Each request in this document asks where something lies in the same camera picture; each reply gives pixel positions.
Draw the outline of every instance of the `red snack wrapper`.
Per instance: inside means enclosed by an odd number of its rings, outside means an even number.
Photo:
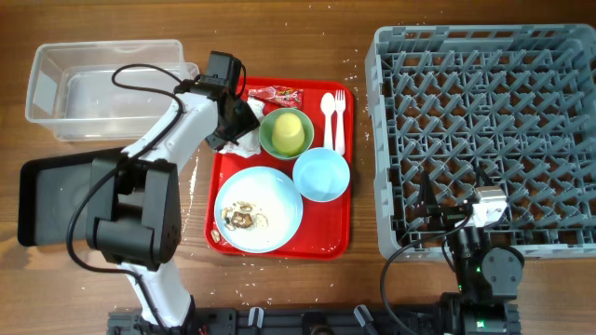
[[[302,108],[303,89],[291,87],[271,86],[258,89],[249,89],[249,97],[262,101],[269,101],[283,107]]]

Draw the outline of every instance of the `yellow object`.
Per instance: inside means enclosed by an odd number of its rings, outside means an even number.
[[[273,125],[273,146],[280,154],[299,154],[305,143],[305,130],[300,118],[292,113],[284,113]]]

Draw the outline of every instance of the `white tissue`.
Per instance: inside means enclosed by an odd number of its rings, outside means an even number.
[[[247,100],[254,116],[257,117],[259,122],[263,120],[263,108],[264,102],[260,100],[256,100],[255,98],[250,98]],[[238,140],[238,145],[234,143],[228,142],[222,150],[220,150],[220,154],[237,154],[241,157],[248,158],[254,154],[261,153],[261,141],[259,140],[259,128],[254,129],[250,133],[242,136]]]

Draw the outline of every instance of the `wood grain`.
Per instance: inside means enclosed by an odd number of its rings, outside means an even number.
[[[396,24],[595,24],[595,7],[589,1],[516,0],[5,1],[0,5],[0,334],[102,334],[108,312],[139,305],[123,276],[87,273],[69,261],[63,248],[25,249],[17,241],[23,163],[125,144],[58,142],[48,130],[24,119],[29,73],[40,45],[174,38],[183,43],[186,60],[203,69],[209,52],[216,49],[241,58],[249,75],[346,83],[357,98],[358,177],[352,238],[345,255],[328,262],[291,261],[228,257],[208,249],[202,227],[212,155],[201,145],[190,224],[176,261],[199,306],[246,308],[243,302],[264,305],[272,298],[280,308],[350,307],[361,302],[379,305],[384,262],[376,245],[374,147],[367,135],[373,130],[364,111],[364,55],[375,30]],[[355,78],[346,81],[349,76]],[[194,168],[189,163],[181,176],[185,208],[190,204]],[[105,265],[97,252],[81,253],[88,261]],[[264,270],[254,271],[256,267]],[[595,260],[528,261],[517,301],[524,333],[593,333],[594,278]],[[395,303],[433,302],[443,291],[456,290],[448,267],[434,262],[396,264],[388,283],[389,298]]]

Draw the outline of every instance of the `gray plastic crate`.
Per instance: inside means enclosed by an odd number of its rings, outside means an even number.
[[[473,192],[474,167],[508,195],[486,232],[526,257],[596,256],[596,33],[587,25],[379,29],[366,56],[379,249],[416,220],[420,172],[440,203]],[[406,242],[438,232],[408,233]],[[438,260],[440,243],[402,261]]]

